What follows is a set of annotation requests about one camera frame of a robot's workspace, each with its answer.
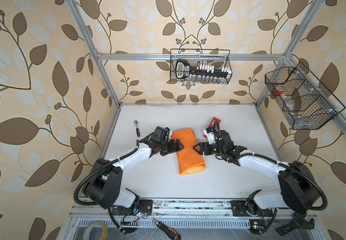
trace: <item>black tool holder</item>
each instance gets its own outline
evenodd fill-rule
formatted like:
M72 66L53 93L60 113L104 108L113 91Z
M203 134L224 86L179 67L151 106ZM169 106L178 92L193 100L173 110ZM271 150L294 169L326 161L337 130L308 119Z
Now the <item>black tool holder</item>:
M309 82L306 74L317 80L318 87ZM340 100L302 62L296 67L282 67L265 74L265 84L271 98L276 100L295 130L319 129L345 109Z
M170 82L228 84L233 73L230 50L171 49Z

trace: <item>metal vent grille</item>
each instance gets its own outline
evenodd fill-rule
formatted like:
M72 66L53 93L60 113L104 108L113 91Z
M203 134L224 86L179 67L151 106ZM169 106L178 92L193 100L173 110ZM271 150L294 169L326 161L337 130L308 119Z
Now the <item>metal vent grille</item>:
M250 223L248 219L175 219L175 218L163 218L159 219L165 225L174 228L226 228L226 229L249 229ZM115 227L111 220L107 218L82 218L79 220L79 227L87 227L89 224L100 221L108 225L108 227ZM142 227L142 228L155 228L156 224L151 220L139 219L136 223L126 225L122 227Z

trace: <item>white table surface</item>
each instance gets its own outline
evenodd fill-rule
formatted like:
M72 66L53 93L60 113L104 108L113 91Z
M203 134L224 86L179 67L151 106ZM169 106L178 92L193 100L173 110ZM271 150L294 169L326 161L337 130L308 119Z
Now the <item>white table surface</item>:
M206 142L203 130L213 117L220 129L230 134L235 145L277 160L265 129L253 105L124 105L121 109L105 159L133 149L136 140L154 132L157 126L173 132L191 128L197 142ZM137 137L134 120L141 137ZM122 188L150 198L246 198L257 189L276 188L273 179L252 169L203 156L206 169L180 175L176 154L154 155L122 177Z

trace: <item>tape roll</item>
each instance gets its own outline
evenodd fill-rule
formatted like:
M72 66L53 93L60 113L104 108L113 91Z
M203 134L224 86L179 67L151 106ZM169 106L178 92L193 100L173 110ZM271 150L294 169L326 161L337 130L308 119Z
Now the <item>tape roll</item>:
M85 231L83 232L83 240L89 240L91 231L93 230L94 227L97 227L97 226L102 227L102 234L99 237L99 240L105 240L106 237L108 236L108 226L105 223L102 223L99 221L95 221L89 224L89 226L85 228Z

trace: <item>black cable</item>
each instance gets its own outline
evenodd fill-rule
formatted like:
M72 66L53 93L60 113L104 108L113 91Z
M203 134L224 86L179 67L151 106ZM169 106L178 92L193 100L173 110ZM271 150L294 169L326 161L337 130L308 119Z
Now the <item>black cable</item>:
M120 156L119 157L119 160L122 160L122 159L125 159L127 158L128 156L131 156L132 154L134 154L136 151L138 150L138 147L134 148L133 151L123 155L123 156ZM85 205L85 206L92 206L92 205L98 205L96 204L95 202L84 202L84 201L81 201L78 197L78 193L79 193L79 190L83 187L83 185L95 174L97 174L99 171L107 168L108 166L110 165L113 165L114 163L118 162L119 161L118 159L115 159L113 161L110 161L110 162L107 162L105 163L104 165L100 166L99 168L97 168L96 170L94 170L92 173L90 173L87 177L85 177L80 183L79 185L77 186L77 188L75 189L74 191L74 201L75 203L77 204L80 204L80 205Z
M258 233L263 234L264 232L266 232L266 230L268 230L268 228L272 225L274 219L276 218L276 215L277 215L277 208L274 209L273 216L272 216L272 218L270 219L270 222L268 223L268 225L266 225L265 228L262 229L262 231L259 231Z
M240 159L240 158L242 158L242 157L244 157L244 156L256 156L256 157L260 157L260 158L263 158L263 159L265 159L265 160L267 160L267 161L270 161L270 162L272 162L272 163L277 164L277 161L271 159L270 157L267 157L267 156L264 156L264 155L260 155L260 154L254 154L254 155L253 155L252 153L244 153L244 154L241 154L241 155L239 155L239 156L235 159L235 161L237 161L238 159ZM300 177L304 178L305 180L307 180L307 181L310 183L310 185L312 185L312 186L318 191L318 193L320 194L320 196L321 196L321 198L322 198L322 204L321 204L321 206L319 206L319 207L310 206L310 208L309 208L310 210L321 211L321 210L326 209L326 207L328 206L328 199L326 198L326 195L325 195L325 193L322 191L322 189L321 189L313 180L311 180L310 178L308 178L308 177L307 177L306 175L304 175L302 172L300 172L300 171L298 171L298 170L296 170L296 169L291 168L290 166L287 166L287 165L282 164L282 163L280 163L280 162L278 163L278 166L283 167L283 168L285 168L286 170L289 170L289 171L291 171L291 172L293 172L293 173L299 175Z

